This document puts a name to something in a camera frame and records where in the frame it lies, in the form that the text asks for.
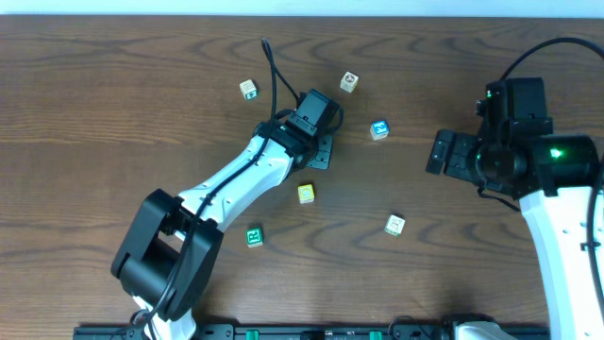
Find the blue number 2 block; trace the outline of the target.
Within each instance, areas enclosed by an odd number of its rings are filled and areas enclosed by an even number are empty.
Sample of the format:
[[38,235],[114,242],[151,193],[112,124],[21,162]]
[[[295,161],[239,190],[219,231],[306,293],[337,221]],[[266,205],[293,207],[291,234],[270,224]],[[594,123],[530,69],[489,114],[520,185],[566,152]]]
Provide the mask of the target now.
[[371,124],[370,134],[374,141],[386,138],[389,132],[390,129],[386,121],[375,121]]

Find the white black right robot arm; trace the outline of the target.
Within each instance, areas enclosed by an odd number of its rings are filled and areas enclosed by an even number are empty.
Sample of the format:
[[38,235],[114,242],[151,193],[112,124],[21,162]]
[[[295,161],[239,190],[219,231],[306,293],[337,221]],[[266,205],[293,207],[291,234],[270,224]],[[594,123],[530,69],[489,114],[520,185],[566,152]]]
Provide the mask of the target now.
[[603,336],[603,165],[587,136],[438,131],[427,170],[520,212],[536,248],[553,339]]

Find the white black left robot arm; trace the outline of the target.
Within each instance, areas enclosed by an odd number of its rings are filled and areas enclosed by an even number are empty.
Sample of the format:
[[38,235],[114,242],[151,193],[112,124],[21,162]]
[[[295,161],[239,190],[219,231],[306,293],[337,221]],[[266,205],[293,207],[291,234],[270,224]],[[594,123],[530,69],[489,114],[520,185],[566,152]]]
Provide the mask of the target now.
[[291,122],[261,122],[245,150],[211,178],[176,196],[148,195],[110,269],[141,308],[132,329],[148,339],[193,338],[192,308],[229,225],[291,173],[327,169],[334,132],[308,135]]

